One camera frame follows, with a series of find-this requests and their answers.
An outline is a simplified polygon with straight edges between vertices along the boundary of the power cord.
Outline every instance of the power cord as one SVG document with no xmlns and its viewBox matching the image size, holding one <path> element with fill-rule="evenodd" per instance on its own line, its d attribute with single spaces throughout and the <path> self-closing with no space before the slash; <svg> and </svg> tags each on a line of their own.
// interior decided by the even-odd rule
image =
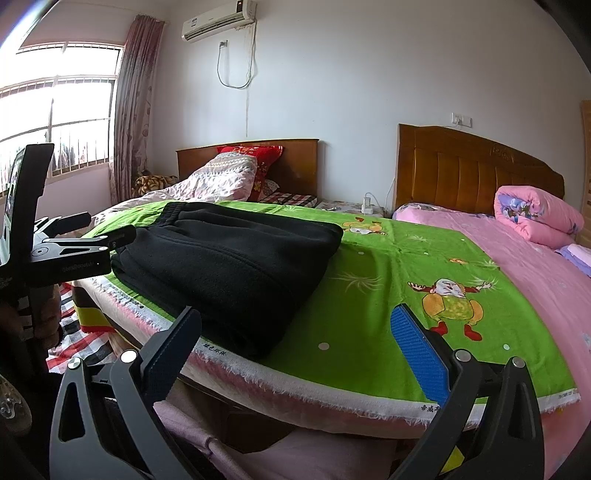
<svg viewBox="0 0 591 480">
<path fill-rule="evenodd" d="M 384 202 L 384 215 L 386 215 L 386 205 L 388 204 L 388 196 L 390 195 L 390 192 L 392 191 L 392 187 L 394 186 L 394 181 L 396 181 L 396 177 L 394 177 L 392 179 L 392 183 L 390 184 L 390 188 L 388 189 L 387 193 L 386 193 L 386 201 Z"/>
<path fill-rule="evenodd" d="M 228 88 L 233 88 L 236 90 L 242 90 L 244 88 L 247 88 L 251 82 L 252 82 L 252 64 L 254 63 L 254 58 L 255 58 L 255 37 L 256 37 L 256 24 L 257 21 L 254 21 L 254 25 L 252 26 L 252 42 L 251 42 L 251 59 L 248 63 L 248 79 L 246 80 L 246 83 L 244 85 L 241 85 L 240 87 L 234 86 L 234 85 L 230 85 L 227 83 L 224 83 L 222 80 L 222 77 L 220 75 L 220 58 L 222 56 L 222 47 L 223 43 L 219 44 L 219 47 L 217 48 L 217 79 L 220 81 L 220 83 L 222 85 L 224 85 L 224 87 L 228 87 Z"/>
<path fill-rule="evenodd" d="M 385 216 L 386 210 L 384 210 L 383 208 L 380 207 L 378 199 L 375 197 L 375 195 L 371 192 L 367 192 L 364 196 L 367 197 L 367 195 L 371 195 L 374 198 L 376 205 L 379 207 L 380 210 L 382 210 L 382 216 Z"/>
</svg>

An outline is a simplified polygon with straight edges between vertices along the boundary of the folded black clothing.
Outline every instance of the folded black clothing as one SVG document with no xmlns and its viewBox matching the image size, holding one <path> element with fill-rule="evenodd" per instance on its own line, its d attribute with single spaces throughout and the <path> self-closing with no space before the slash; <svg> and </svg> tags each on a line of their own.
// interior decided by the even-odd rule
<svg viewBox="0 0 591 480">
<path fill-rule="evenodd" d="M 171 202 L 117 250 L 117 278 L 203 336 L 247 358 L 267 355 L 324 276 L 343 230 L 333 223 Z"/>
</svg>

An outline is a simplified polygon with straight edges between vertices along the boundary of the green bedsheet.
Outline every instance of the green bedsheet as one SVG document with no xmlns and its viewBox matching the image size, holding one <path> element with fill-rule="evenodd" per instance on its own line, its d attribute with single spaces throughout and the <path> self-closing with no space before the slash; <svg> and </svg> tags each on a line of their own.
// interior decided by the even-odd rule
<svg viewBox="0 0 591 480">
<path fill-rule="evenodd" d="M 128 223 L 149 225 L 167 202 L 121 212 L 88 236 Z M 262 364 L 318 384 L 377 397 L 425 402 L 390 330 L 390 314 L 407 303 L 453 349 L 504 364 L 528 364 L 538 397 L 575 387 L 556 344 L 527 299 L 460 232 L 305 207 L 222 202 L 232 208 L 332 222 L 345 233 L 324 279 Z M 173 318 L 121 284 L 131 297 Z"/>
</svg>

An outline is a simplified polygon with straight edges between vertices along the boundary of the wall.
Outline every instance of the wall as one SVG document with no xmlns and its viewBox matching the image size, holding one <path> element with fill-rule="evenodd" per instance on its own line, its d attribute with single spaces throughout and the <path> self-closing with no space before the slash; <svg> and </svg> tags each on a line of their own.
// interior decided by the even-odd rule
<svg viewBox="0 0 591 480">
<path fill-rule="evenodd" d="M 591 75 L 560 27 L 533 0 L 260 0 L 256 76 L 244 81 L 250 28 L 193 44 L 183 21 L 226 0 L 182 0 L 170 14 L 153 109 L 159 173 L 175 150 L 269 138 L 320 138 L 320 193 L 384 201 L 395 173 L 397 125 L 474 119 L 471 133 L 546 161 L 583 193 L 579 102 Z"/>
<path fill-rule="evenodd" d="M 99 213 L 111 206 L 108 166 L 89 167 L 90 171 L 66 176 L 45 185 L 37 203 L 37 218 Z"/>
</svg>

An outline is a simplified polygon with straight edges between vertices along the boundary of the checkered sheet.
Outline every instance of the checkered sheet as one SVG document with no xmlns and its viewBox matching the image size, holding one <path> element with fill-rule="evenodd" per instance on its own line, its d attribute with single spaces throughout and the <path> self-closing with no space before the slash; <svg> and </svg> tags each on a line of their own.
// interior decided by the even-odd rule
<svg viewBox="0 0 591 480">
<path fill-rule="evenodd" d="M 109 343 L 109 334 L 82 332 L 74 309 L 71 287 L 67 284 L 60 285 L 60 293 L 64 339 L 57 347 L 49 350 L 47 358 L 49 371 L 62 374 L 67 368 L 68 360 L 73 356 L 85 359 L 86 365 L 114 362 L 116 357 Z"/>
<path fill-rule="evenodd" d="M 271 193 L 268 197 L 259 200 L 258 203 L 275 203 L 277 205 L 294 205 L 299 207 L 314 208 L 318 198 L 314 195 L 297 195 L 295 193 Z"/>
</svg>

